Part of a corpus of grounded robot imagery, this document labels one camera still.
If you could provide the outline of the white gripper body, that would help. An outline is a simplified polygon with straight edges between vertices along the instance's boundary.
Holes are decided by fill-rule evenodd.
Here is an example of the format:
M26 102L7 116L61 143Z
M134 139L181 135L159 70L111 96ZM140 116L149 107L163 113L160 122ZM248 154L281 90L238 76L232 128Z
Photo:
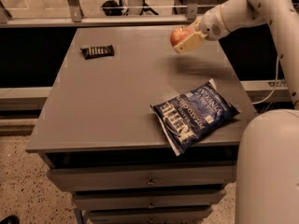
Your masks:
M230 34L224 18L224 6L218 5L207 11L198 27L206 40L219 40Z

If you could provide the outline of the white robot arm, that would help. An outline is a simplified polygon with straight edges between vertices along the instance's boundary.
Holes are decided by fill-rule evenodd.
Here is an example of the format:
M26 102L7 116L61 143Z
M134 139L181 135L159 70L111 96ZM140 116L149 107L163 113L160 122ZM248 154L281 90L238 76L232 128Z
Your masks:
M293 108L264 112L243 132L235 224L299 224L299 14L292 0L228 0L174 30L170 41L182 53L260 23L270 29Z

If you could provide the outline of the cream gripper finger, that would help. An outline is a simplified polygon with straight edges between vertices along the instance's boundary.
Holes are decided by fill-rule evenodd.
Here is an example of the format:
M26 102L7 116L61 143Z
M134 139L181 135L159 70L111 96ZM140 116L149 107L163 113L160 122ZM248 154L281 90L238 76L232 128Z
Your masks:
M200 19L195 20L193 23L191 23L189 25L189 27L195 31L195 32L199 32L200 31Z
M206 36L201 32L191 32L189 34L179 35L174 45L176 53L185 53L194 50L203 45Z

